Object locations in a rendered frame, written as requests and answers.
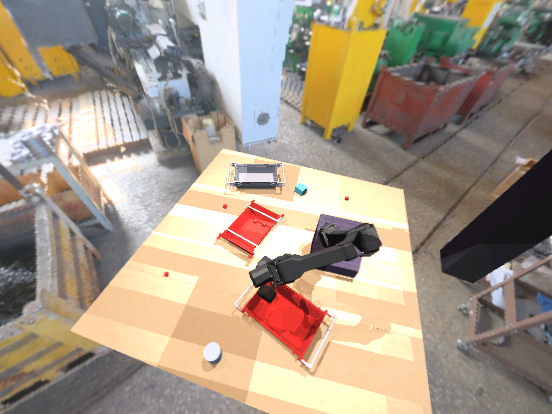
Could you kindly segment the small teal block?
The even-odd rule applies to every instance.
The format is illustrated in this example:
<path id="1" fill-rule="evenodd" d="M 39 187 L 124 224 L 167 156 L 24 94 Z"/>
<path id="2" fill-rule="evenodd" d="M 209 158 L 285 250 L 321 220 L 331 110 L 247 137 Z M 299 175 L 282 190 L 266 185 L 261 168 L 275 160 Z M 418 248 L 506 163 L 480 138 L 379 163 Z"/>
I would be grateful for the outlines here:
<path id="1" fill-rule="evenodd" d="M 300 196 L 303 196 L 305 193 L 307 193 L 307 188 L 308 187 L 306 187 L 302 183 L 299 183 L 298 185 L 295 186 L 294 192 L 296 192 Z"/>

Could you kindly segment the red plastic tray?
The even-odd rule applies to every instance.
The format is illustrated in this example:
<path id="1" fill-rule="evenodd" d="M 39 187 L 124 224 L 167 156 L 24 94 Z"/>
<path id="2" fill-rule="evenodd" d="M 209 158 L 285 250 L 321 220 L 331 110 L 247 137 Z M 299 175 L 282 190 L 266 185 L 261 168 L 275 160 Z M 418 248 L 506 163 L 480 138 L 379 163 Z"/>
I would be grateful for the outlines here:
<path id="1" fill-rule="evenodd" d="M 255 200 L 250 201 L 251 204 L 250 207 L 278 220 L 280 217 L 283 218 L 284 214 L 281 216 L 254 203 Z M 254 223 L 253 220 L 256 219 L 257 223 Z M 262 223 L 265 222 L 266 226 L 262 226 Z M 247 207 L 243 213 L 228 227 L 229 230 L 235 232 L 238 235 L 243 235 L 243 237 L 252 243 L 259 245 L 261 241 L 265 238 L 265 236 L 268 234 L 268 232 L 272 229 L 272 227 L 276 224 L 276 221 L 252 210 L 251 208 Z M 230 243 L 236 245 L 237 247 L 241 248 L 242 250 L 248 252 L 251 254 L 249 258 L 251 259 L 252 256 L 255 254 L 253 251 L 255 250 L 256 246 L 250 244 L 249 242 L 240 239 L 240 237 L 234 235 L 233 233 L 225 230 L 222 234 L 219 233 L 219 236 L 216 237 L 216 239 L 219 239 L 220 237 L 226 239 Z"/>

